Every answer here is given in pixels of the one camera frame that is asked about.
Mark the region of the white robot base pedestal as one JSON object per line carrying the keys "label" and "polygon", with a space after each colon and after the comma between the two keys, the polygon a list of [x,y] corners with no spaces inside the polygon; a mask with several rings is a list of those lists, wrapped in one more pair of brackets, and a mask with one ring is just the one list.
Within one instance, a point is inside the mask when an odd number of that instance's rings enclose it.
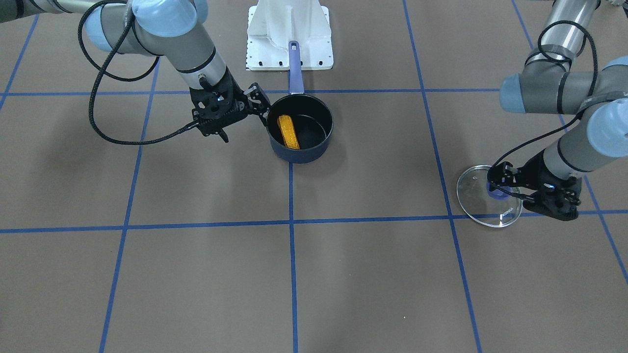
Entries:
{"label": "white robot base pedestal", "polygon": [[289,42],[303,70],[334,66],[330,11],[318,0],[260,0],[247,11],[247,70],[288,70]]}

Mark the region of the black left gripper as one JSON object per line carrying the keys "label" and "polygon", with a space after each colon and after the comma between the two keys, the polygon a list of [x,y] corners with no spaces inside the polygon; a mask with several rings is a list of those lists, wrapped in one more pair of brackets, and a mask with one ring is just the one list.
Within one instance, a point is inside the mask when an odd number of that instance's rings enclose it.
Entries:
{"label": "black left gripper", "polygon": [[[534,192],[531,195],[522,194],[521,187]],[[559,221],[572,221],[579,216],[581,179],[573,176],[567,179],[556,177],[546,166],[543,151],[520,168],[514,168],[509,162],[490,167],[486,188],[489,197],[493,199],[503,201],[517,198],[523,201],[526,210]]]}

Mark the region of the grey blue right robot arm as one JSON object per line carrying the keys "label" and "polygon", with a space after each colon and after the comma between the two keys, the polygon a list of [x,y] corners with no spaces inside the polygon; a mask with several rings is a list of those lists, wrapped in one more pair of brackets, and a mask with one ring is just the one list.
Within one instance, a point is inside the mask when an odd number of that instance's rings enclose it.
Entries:
{"label": "grey blue right robot arm", "polygon": [[[204,136],[217,135],[251,115],[267,125],[270,102],[258,83],[241,89],[204,27],[205,0],[3,0],[1,22],[36,14],[80,14],[77,40],[87,61],[97,70],[88,101],[88,122],[103,139],[118,145],[143,146],[165,141],[191,129]],[[161,138],[123,141],[106,135],[96,124],[94,106],[105,76],[121,82],[146,77],[120,77],[108,67],[117,54],[154,57],[151,73],[160,58],[179,72],[190,89],[191,122]]]}

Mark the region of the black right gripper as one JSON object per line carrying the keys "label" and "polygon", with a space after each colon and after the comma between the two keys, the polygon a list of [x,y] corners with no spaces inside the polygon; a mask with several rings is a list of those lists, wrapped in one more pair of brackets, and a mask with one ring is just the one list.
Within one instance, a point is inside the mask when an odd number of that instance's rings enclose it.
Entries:
{"label": "black right gripper", "polygon": [[194,105],[192,117],[195,127],[205,137],[217,135],[228,143],[229,137],[224,128],[242,121],[248,115],[258,116],[263,127],[267,128],[267,114],[271,103],[259,83],[251,83],[243,91],[229,69],[226,69],[222,78],[214,85],[205,77],[199,78],[198,83],[201,89],[190,89],[190,98]]}

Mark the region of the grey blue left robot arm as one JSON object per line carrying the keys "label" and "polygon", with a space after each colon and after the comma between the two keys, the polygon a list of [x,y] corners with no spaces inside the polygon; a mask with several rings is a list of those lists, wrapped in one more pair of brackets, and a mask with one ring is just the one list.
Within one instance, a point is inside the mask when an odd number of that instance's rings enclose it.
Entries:
{"label": "grey blue left robot arm", "polygon": [[572,115],[569,130],[522,167],[501,156],[488,171],[490,190],[560,221],[578,217],[582,179],[627,156],[627,58],[600,67],[587,26],[599,0],[556,0],[521,73],[504,79],[502,109]]}

